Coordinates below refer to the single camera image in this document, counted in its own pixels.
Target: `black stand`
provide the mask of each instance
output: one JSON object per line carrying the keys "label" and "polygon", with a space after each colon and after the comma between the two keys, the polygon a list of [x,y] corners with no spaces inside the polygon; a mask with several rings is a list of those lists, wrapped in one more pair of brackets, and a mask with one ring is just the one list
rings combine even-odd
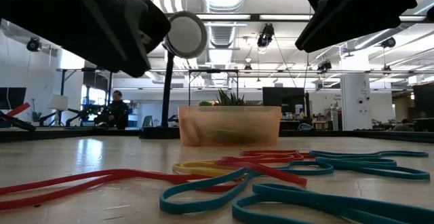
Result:
{"label": "black stand", "polygon": [[163,111],[161,113],[161,126],[143,127],[140,131],[140,138],[147,139],[177,139],[180,138],[179,128],[169,127],[167,122],[169,116],[170,86],[172,83],[172,72],[174,70],[175,55],[167,51],[167,67],[165,70]]}

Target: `computer monitor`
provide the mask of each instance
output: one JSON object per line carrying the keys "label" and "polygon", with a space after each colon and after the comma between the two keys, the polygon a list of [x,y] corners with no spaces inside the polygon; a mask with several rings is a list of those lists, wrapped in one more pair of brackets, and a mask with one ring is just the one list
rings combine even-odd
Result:
{"label": "computer monitor", "polygon": [[264,106],[280,106],[282,113],[295,113],[296,105],[304,107],[303,88],[262,88]]}
{"label": "computer monitor", "polygon": [[24,103],[25,96],[26,88],[0,88],[0,109],[15,109]]}

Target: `orange plastic bin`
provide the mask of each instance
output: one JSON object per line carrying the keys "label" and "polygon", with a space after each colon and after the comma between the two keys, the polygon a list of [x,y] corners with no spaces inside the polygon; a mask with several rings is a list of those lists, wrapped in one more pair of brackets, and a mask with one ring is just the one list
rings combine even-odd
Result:
{"label": "orange plastic bin", "polygon": [[184,146],[265,146],[279,138],[281,107],[179,107]]}

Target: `table surface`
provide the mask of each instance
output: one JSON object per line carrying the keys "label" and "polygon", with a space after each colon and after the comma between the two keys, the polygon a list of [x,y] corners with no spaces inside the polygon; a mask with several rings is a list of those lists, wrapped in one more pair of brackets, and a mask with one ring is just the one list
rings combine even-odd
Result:
{"label": "table surface", "polygon": [[[278,149],[367,153],[382,150],[427,151],[434,145],[367,138],[281,138]],[[179,141],[140,140],[135,136],[97,136],[0,144],[0,187],[42,181],[93,170],[135,168],[172,172],[172,164],[239,155],[241,147],[181,147]],[[400,166],[434,173],[434,157],[394,157]],[[434,208],[434,188],[429,181],[392,179],[337,170],[334,174],[308,176],[307,189],[319,193],[363,197],[373,200]],[[242,195],[250,195],[253,183],[284,183],[270,177],[251,181]],[[59,189],[67,185],[55,186]],[[170,183],[150,179],[117,181],[54,200],[35,208],[0,212],[0,223],[240,223],[232,218],[231,206],[207,213],[177,216],[159,210],[159,194]],[[50,189],[1,196],[2,200],[47,193]],[[190,191],[175,201],[197,201],[215,194]],[[252,210],[280,214],[314,223],[348,223],[347,220],[284,204],[266,204]]]}

